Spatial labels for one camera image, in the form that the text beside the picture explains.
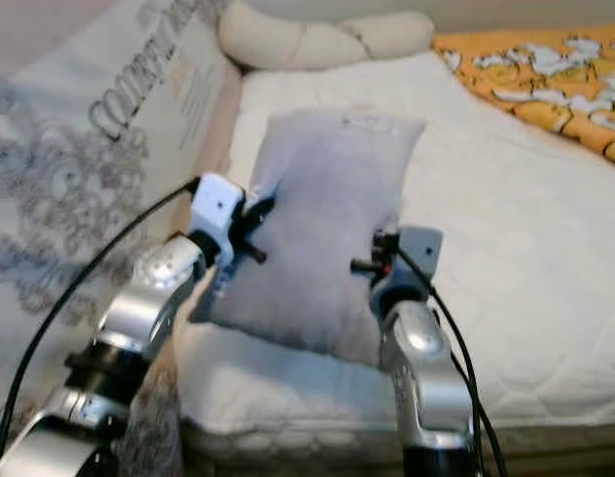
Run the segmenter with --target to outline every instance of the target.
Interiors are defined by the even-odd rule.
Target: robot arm
[[[370,271],[371,308],[382,331],[382,367],[390,374],[404,475],[473,477],[472,401],[451,360],[450,344],[426,300],[428,289],[396,255],[404,249],[430,278],[441,234],[408,228],[374,237],[372,261],[352,261],[352,270]]]
[[[0,461],[0,477],[116,475],[110,443],[126,428],[130,404],[172,331],[180,305],[215,261],[230,263],[273,203],[243,214],[244,192],[205,175],[192,205],[190,232],[149,250],[135,263],[88,346],[67,359],[71,373]]]

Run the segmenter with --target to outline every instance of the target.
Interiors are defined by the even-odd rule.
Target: rolled pillow
[[[238,62],[265,70],[323,69],[369,58],[356,38],[333,25],[280,20],[241,0],[224,11],[219,42]]]
[[[318,70],[371,59],[413,55],[430,47],[435,27],[421,13],[403,11],[339,25],[298,23],[264,15],[235,0],[219,23],[223,51],[264,70]]]
[[[412,11],[347,20],[339,26],[358,38],[373,59],[426,51],[435,34],[430,18]]]

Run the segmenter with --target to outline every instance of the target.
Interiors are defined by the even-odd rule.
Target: black cable
[[[163,199],[156,202],[150,208],[142,212],[135,220],[133,220],[130,224],[128,224],[119,234],[117,234],[91,261],[85,266],[81,272],[74,278],[74,280],[69,284],[65,292],[62,294],[60,299],[53,306],[45,320],[42,322],[35,336],[29,343],[27,350],[25,351],[20,363],[18,365],[18,369],[16,370],[16,374],[14,375],[13,381],[11,382],[11,387],[9,388],[9,394],[7,396],[7,400],[5,402],[4,411],[2,413],[2,420],[0,421],[0,459],[4,454],[5,447],[7,445],[7,439],[9,436],[9,426],[11,425],[11,419],[13,418],[13,411],[16,406],[16,399],[18,397],[18,391],[20,390],[20,386],[25,377],[25,373],[33,358],[33,354],[35,353],[40,341],[44,337],[45,333],[53,323],[54,319],[60,313],[63,306],[69,301],[73,293],[77,290],[80,284],[97,268],[97,266],[101,263],[101,261],[106,257],[106,255],[122,240],[124,239],[130,232],[132,232],[139,224],[145,221],[149,216],[154,214],[156,211],[164,207],[166,204],[171,202],[173,199],[177,198],[179,195],[188,191],[191,194],[194,194],[197,191],[197,187],[199,186],[199,178],[195,178],[192,181],[184,184],[177,190],[168,194]]]
[[[486,410],[484,409],[481,402],[479,401],[479,396],[475,395],[473,389],[470,387],[470,380],[466,376],[466,373],[464,372],[462,365],[459,364],[459,361],[457,361],[457,358],[455,357],[454,354],[451,353],[450,357],[451,357],[451,360],[453,360],[453,364],[455,365],[455,368],[457,368],[457,371],[459,372],[461,377],[466,382],[466,385],[468,386],[468,393],[470,394],[470,398],[477,402],[477,406],[479,408],[479,415],[482,419],[482,422],[484,423],[484,428],[486,429],[486,433],[488,434],[488,440],[490,441],[490,446],[493,448],[493,456],[495,457],[495,465],[497,466],[499,477],[507,477],[508,469],[506,468],[506,460],[504,459],[504,452],[502,451],[501,445],[499,445],[499,438],[497,437],[497,431],[495,431],[495,428],[493,427],[493,424],[490,421],[490,418],[488,417]]]
[[[421,282],[428,288],[428,293],[433,299],[437,302],[440,310],[446,317],[446,321],[448,322],[455,338],[457,339],[457,343],[459,344],[459,348],[461,349],[462,356],[464,357],[464,363],[466,364],[466,370],[468,372],[468,384],[471,389],[473,395],[476,399],[472,398],[473,402],[473,438],[475,440],[475,457],[477,460],[477,467],[480,471],[484,471],[484,453],[482,450],[482,429],[480,422],[480,406],[479,406],[479,392],[477,390],[477,380],[475,378],[475,369],[473,367],[473,363],[470,359],[470,353],[468,353],[468,348],[466,347],[466,342],[455,323],[450,311],[444,304],[444,301],[439,296],[439,293],[435,289],[435,286],[430,282],[428,277],[424,274],[424,272],[419,268],[417,263],[406,253],[400,246],[397,248],[397,254],[401,256],[401,258],[406,262],[406,264],[411,268],[411,270],[415,273],[415,275],[421,280]]]

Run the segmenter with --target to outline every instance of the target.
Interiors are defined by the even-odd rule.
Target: orange blanket
[[[438,35],[476,94],[615,163],[615,26]]]

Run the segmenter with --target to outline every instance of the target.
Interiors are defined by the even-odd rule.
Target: white mattress
[[[270,114],[324,105],[429,121],[403,220],[445,233],[436,284],[494,424],[615,422],[615,169],[483,104],[428,53],[246,77],[230,175],[246,184]],[[182,413],[206,432],[299,447],[395,429],[374,370],[183,320],[176,344]],[[261,432],[244,445],[268,445]]]

